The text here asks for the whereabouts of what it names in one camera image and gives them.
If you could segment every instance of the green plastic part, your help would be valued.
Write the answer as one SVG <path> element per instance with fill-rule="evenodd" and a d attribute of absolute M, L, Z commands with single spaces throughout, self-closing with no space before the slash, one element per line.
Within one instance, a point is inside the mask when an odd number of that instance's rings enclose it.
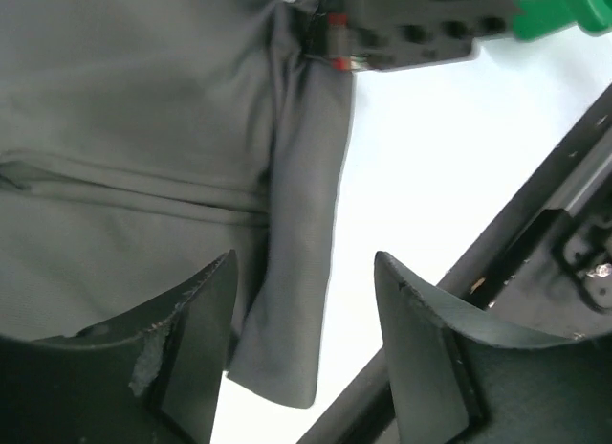
<path fill-rule="evenodd" d="M 612 29 L 612 0 L 520 0 L 514 18 L 516 38 L 533 40 L 578 23 L 586 33 Z"/>

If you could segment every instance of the gray fabric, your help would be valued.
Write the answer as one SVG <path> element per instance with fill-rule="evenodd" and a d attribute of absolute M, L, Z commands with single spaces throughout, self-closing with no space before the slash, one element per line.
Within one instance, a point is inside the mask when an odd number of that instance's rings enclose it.
<path fill-rule="evenodd" d="M 0 333 L 74 334 L 233 248 L 229 375 L 310 406 L 351 76 L 278 0 L 0 2 Z"/>

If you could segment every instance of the black metal frame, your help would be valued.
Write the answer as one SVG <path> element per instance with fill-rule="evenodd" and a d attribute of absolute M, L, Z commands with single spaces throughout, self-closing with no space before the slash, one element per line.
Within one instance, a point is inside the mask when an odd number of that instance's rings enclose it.
<path fill-rule="evenodd" d="M 612 122 L 612 86 L 587 110 L 560 144 L 461 256 L 439 286 L 466 298 L 471 288 L 537 217 L 557 189 L 602 139 Z M 304 434 L 298 444 L 397 444 L 383 350 Z"/>

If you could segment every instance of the screw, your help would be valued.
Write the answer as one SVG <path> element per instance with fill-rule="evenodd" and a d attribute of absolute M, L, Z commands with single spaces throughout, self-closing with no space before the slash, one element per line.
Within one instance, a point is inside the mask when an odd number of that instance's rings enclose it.
<path fill-rule="evenodd" d="M 612 275 L 612 264 L 601 264 L 586 274 L 590 278 L 607 278 Z"/>

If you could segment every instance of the white surface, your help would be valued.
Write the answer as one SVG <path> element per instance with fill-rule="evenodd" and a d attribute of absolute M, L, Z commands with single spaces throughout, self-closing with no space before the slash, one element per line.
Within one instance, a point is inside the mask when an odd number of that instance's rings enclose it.
<path fill-rule="evenodd" d="M 224 379 L 213 444 L 296 443 L 382 345 L 374 254 L 437 282 L 610 82 L 612 38 L 578 29 L 490 42 L 472 62 L 359 74 L 317 402 L 283 408 Z"/>

